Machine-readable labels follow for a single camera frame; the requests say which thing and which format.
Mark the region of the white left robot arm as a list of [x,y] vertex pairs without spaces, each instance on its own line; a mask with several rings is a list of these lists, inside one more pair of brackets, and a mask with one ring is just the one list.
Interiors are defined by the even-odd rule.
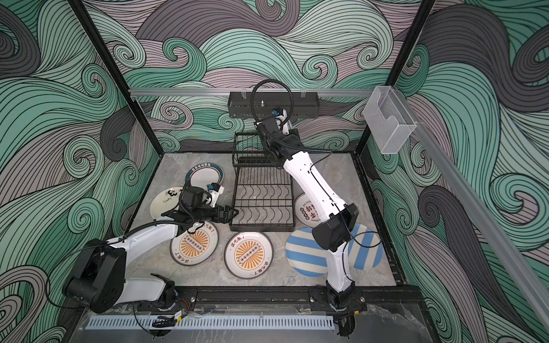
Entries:
[[184,188],[177,204],[153,222],[110,240],[89,241],[76,258],[62,294],[95,313],[127,303],[150,303],[161,311],[171,310],[178,299],[173,280],[159,274],[128,278],[126,268],[161,243],[196,233],[206,222],[230,223],[239,212],[229,205],[217,204],[222,192],[219,184],[206,190]]

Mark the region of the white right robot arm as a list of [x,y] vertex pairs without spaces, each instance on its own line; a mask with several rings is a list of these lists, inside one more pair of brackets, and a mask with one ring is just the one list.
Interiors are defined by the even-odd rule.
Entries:
[[[272,114],[260,118],[256,113],[255,96],[264,84],[280,85],[289,95],[288,110],[277,107]],[[310,153],[323,153],[322,149],[305,147],[296,129],[290,127],[295,100],[290,87],[276,79],[257,83],[250,95],[250,110],[254,126],[264,154],[277,168],[283,168],[300,185],[319,214],[321,223],[313,227],[312,234],[317,244],[327,252],[326,297],[328,304],[337,311],[349,306],[355,293],[355,281],[349,275],[347,255],[349,243],[371,249],[379,244],[363,245],[356,240],[353,228],[359,214],[355,204],[348,204],[338,196],[317,170]]]

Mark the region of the black wire dish rack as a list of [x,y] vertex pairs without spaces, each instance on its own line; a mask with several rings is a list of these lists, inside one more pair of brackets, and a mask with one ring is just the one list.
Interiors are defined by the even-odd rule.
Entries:
[[235,171],[232,207],[238,215],[230,222],[233,232],[291,232],[295,228],[292,177],[274,167],[254,133],[234,136]]

